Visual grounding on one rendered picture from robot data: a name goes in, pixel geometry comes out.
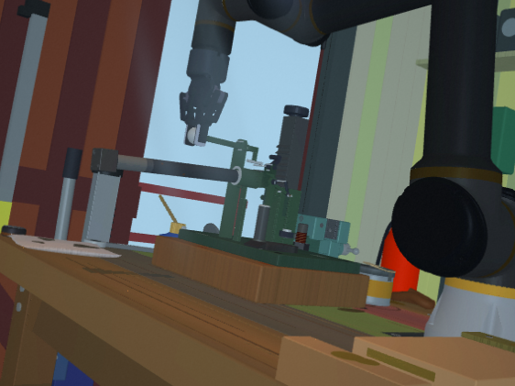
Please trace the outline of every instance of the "wooden table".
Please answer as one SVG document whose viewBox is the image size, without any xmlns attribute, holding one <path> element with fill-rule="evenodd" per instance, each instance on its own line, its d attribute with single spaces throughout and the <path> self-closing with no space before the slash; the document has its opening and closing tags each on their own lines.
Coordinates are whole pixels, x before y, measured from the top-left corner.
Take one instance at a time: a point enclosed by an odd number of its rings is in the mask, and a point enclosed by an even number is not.
<svg viewBox="0 0 515 386">
<path fill-rule="evenodd" d="M 0 237 L 0 273 L 19 284 L 0 386 L 51 385 L 57 352 L 101 386 L 281 385 L 284 336 L 350 351 L 341 325 L 251 303 L 112 249 L 95 259 L 21 248 Z"/>
</svg>

